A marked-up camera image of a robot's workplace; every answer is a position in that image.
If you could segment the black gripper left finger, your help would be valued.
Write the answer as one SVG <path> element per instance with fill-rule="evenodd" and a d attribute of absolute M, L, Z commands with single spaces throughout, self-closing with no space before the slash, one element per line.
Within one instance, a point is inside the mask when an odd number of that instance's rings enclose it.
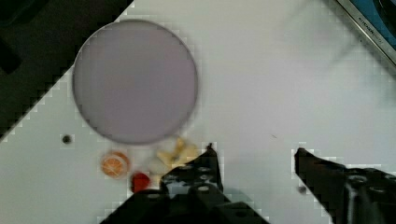
<path fill-rule="evenodd" d="M 223 193 L 212 146 L 163 176 L 158 189 L 141 190 L 100 224 L 270 224 L 249 205 Z"/>

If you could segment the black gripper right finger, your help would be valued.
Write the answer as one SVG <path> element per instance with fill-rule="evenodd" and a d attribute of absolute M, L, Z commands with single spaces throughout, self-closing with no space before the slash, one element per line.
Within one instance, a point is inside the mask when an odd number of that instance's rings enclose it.
<path fill-rule="evenodd" d="M 332 224 L 396 224 L 396 179 L 375 168 L 347 168 L 300 147 L 297 176 L 332 219 Z"/>

